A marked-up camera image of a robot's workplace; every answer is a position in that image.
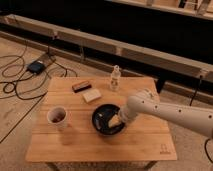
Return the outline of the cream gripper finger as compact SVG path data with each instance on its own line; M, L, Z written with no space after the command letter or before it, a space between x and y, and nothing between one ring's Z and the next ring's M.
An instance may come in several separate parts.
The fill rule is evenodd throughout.
M120 117L118 115L114 115L108 122L108 127L112 128L114 126L118 126L121 123Z

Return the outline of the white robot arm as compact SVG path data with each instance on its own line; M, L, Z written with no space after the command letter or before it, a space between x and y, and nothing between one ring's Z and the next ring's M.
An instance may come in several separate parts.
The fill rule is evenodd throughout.
M213 109L160 102L144 89L127 98L118 114L108 121L110 128L131 123L140 113L149 114L213 139Z

